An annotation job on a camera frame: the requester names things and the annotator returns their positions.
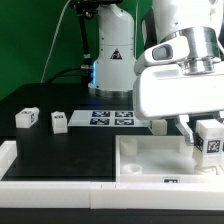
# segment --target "label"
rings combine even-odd
[[[168,184],[177,184],[180,180],[178,178],[164,178],[163,182]]]
[[[121,54],[118,50],[118,48],[116,48],[116,50],[114,51],[114,53],[112,54],[111,58],[113,60],[122,60]]]

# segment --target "blue light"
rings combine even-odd
[[[93,85],[96,85],[96,62],[93,63]]]

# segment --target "metal bracket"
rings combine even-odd
[[[213,118],[224,124],[224,111],[217,111],[213,113]]]
[[[176,127],[185,137],[186,145],[193,146],[194,145],[193,131],[190,129],[190,127],[187,124],[187,122],[189,122],[189,116],[179,115],[174,120],[175,120]]]

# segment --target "white cube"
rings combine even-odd
[[[197,121],[195,132],[202,139],[224,139],[224,126],[215,119]]]
[[[17,128],[30,128],[38,121],[39,109],[36,107],[25,108],[15,115]]]
[[[51,121],[54,134],[67,133],[67,118],[64,112],[51,113]]]
[[[222,163],[224,126],[217,120],[199,120],[196,123],[199,135],[193,158],[200,166],[217,166]]]

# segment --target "sticker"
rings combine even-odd
[[[23,111],[22,114],[31,114],[31,111]]]
[[[103,118],[93,118],[90,120],[90,125],[109,125],[110,124],[110,119],[103,119]]]
[[[61,119],[63,118],[64,116],[63,115],[57,115],[57,116],[54,116],[55,119]]]
[[[134,125],[134,119],[115,119],[115,125]]]
[[[114,60],[122,60],[121,54],[119,52],[119,50],[116,48],[116,50],[114,51],[114,53],[112,54],[110,59],[114,59]]]
[[[198,137],[198,144],[196,145],[196,147],[202,152],[203,146],[204,146],[204,140],[201,137]]]
[[[131,112],[131,111],[126,111],[126,112],[116,111],[115,117],[133,117],[133,112]]]
[[[109,111],[93,111],[92,117],[110,117]]]
[[[33,123],[34,122],[34,114],[31,114],[31,123]]]
[[[176,178],[165,178],[163,181],[168,184],[177,184],[180,182],[179,179]]]
[[[218,153],[221,145],[220,140],[208,141],[207,153]]]

